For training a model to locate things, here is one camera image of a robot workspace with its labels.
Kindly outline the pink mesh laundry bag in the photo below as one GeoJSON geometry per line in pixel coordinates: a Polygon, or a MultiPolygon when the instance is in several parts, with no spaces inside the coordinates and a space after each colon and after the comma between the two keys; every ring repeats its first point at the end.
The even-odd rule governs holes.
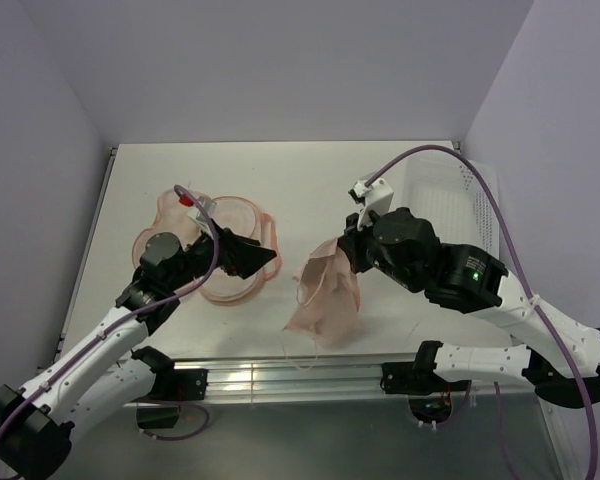
{"type": "MultiPolygon", "coordinates": [[[[275,278],[282,267],[273,217],[252,201],[238,196],[210,198],[201,192],[194,197],[214,221],[219,240],[217,267],[199,288],[200,294],[216,305],[246,302],[275,278]]],[[[132,247],[134,275],[141,269],[141,256],[151,238],[175,235],[187,251],[198,245],[214,253],[213,238],[204,217],[193,202],[170,190],[157,199],[152,225],[136,238],[132,247]]]]}

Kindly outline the peach pink bra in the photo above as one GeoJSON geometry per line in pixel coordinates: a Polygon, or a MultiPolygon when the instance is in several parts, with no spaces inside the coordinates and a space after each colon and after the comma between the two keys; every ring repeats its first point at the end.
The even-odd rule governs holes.
{"type": "Polygon", "coordinates": [[[293,279],[297,306],[286,330],[324,349],[343,347],[363,333],[357,276],[336,238],[319,245],[293,279]]]}

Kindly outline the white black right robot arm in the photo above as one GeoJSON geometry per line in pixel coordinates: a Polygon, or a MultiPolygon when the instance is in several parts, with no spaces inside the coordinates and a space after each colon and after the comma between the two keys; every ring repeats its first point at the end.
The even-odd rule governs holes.
{"type": "Polygon", "coordinates": [[[361,224],[345,221],[339,247],[354,273],[376,269],[441,308],[485,320],[517,340],[508,347],[462,347],[426,340],[415,358],[382,366],[387,394],[461,391],[471,382],[530,386],[541,399],[579,409],[600,402],[600,328],[572,319],[539,297],[487,251],[443,243],[432,224],[406,207],[361,224]]]}

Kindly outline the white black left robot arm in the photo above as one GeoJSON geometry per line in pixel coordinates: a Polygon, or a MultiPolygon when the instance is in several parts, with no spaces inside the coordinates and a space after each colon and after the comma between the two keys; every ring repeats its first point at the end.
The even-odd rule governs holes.
{"type": "Polygon", "coordinates": [[[80,434],[118,408],[174,400],[173,360],[143,341],[215,269],[247,279],[276,256],[217,224],[188,246],[170,232],[153,235],[132,282],[81,342],[21,387],[0,387],[0,460],[18,478],[47,479],[80,434]]]}

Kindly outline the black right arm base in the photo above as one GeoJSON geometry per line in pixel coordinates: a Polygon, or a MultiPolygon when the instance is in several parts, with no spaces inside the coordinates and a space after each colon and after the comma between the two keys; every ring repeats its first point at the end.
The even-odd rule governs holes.
{"type": "Polygon", "coordinates": [[[455,421],[472,404],[470,381],[449,382],[414,362],[381,364],[379,386],[386,395],[405,396],[419,429],[436,432],[455,421]]]}

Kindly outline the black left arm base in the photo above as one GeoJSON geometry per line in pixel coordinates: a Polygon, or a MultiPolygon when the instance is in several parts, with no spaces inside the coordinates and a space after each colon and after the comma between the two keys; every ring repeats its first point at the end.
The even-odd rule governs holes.
{"type": "Polygon", "coordinates": [[[211,413],[201,404],[207,386],[208,370],[204,368],[175,369],[159,374],[150,393],[138,400],[136,424],[140,432],[161,441],[180,441],[202,433],[211,424],[211,413]],[[175,436],[158,433],[158,430],[173,429],[188,417],[198,423],[192,432],[175,436]]]}

